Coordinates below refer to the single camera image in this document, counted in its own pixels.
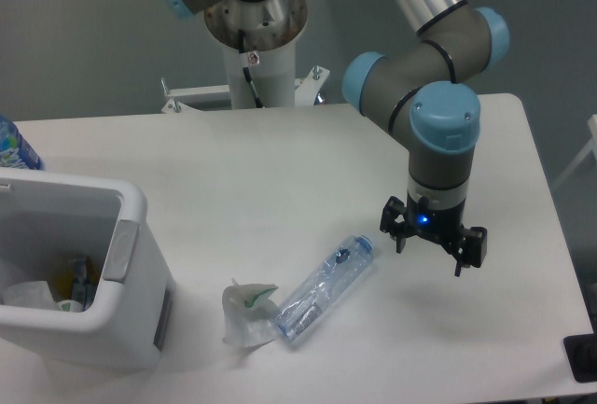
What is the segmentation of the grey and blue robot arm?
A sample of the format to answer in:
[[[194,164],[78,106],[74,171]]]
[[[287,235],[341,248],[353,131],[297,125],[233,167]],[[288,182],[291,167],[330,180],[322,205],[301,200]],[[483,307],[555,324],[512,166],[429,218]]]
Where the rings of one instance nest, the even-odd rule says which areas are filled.
[[[294,62],[274,66],[271,53],[303,31],[305,0],[166,0],[181,17],[202,14],[230,54],[228,84],[236,108],[294,105]],[[405,200],[384,205],[380,228],[398,248],[416,236],[440,245],[458,269],[479,267],[487,231],[463,224],[480,133],[480,102],[466,81],[507,53],[505,20],[467,0],[396,0],[418,44],[392,59],[356,57],[342,79],[344,99],[409,153]]]

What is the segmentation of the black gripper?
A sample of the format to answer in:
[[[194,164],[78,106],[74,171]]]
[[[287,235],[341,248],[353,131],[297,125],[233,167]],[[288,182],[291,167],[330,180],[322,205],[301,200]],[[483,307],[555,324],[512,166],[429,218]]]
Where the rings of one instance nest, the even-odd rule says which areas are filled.
[[[422,197],[415,201],[410,193],[407,206],[391,196],[382,209],[380,231],[396,242],[396,252],[401,254],[407,239],[412,236],[439,245],[447,245],[446,251],[456,260],[454,275],[459,277],[462,269],[480,268],[487,254],[488,231],[484,227],[465,228],[462,224],[465,200],[449,208],[430,208]]]

